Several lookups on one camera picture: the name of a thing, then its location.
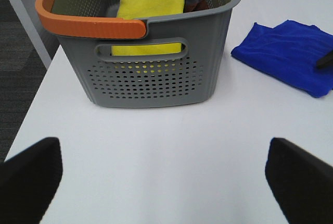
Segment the table surface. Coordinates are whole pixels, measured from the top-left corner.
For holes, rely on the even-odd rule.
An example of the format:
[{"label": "table surface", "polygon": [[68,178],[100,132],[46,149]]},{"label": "table surface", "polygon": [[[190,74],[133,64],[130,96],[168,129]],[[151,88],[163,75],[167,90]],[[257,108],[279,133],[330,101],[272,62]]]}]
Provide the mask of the table surface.
[{"label": "table surface", "polygon": [[59,48],[7,156],[60,138],[63,178],[42,223],[287,223],[264,175],[270,139],[333,164],[333,92],[312,98],[230,52],[254,22],[293,19],[333,33],[331,1],[242,0],[215,93],[199,104],[96,106]]}]

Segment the gray carpet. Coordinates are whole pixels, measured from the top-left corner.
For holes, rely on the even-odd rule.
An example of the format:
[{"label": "gray carpet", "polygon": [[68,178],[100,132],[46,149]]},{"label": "gray carpet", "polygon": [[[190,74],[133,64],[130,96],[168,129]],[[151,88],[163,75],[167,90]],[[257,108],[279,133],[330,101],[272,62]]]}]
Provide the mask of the gray carpet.
[{"label": "gray carpet", "polygon": [[0,11],[0,162],[2,162],[44,78],[46,69],[8,0],[0,0]]}]

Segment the blue microfiber cloth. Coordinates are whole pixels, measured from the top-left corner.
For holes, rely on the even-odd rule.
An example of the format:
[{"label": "blue microfiber cloth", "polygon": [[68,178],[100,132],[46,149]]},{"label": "blue microfiber cloth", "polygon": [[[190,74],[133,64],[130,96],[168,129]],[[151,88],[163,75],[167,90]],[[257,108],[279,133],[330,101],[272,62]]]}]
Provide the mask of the blue microfiber cloth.
[{"label": "blue microfiber cloth", "polygon": [[231,54],[254,69],[321,97],[333,89],[333,67],[317,69],[316,62],[332,49],[333,35],[315,25],[287,20],[274,28],[255,23]]}]

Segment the yellow cloth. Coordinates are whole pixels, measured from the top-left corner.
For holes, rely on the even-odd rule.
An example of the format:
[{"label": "yellow cloth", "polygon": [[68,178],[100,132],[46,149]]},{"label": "yellow cloth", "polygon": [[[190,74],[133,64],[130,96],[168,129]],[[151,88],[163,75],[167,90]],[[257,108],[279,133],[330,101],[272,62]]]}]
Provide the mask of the yellow cloth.
[{"label": "yellow cloth", "polygon": [[[134,19],[143,17],[165,16],[183,13],[185,0],[120,0],[117,17]],[[111,52],[115,56],[160,55],[178,53],[181,43],[113,46]]]}]

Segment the black object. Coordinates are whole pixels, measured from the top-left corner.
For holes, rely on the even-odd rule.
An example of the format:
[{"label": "black object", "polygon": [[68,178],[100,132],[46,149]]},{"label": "black object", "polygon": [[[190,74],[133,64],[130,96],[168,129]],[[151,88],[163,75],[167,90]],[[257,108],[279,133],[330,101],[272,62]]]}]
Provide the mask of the black object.
[{"label": "black object", "polygon": [[45,138],[0,164],[0,223],[39,223],[61,177],[57,138]]},{"label": "black object", "polygon": [[333,66],[333,51],[327,53],[324,57],[316,62],[317,69],[322,69],[328,66]]},{"label": "black object", "polygon": [[266,179],[290,224],[333,223],[333,168],[283,138],[273,138]]}]

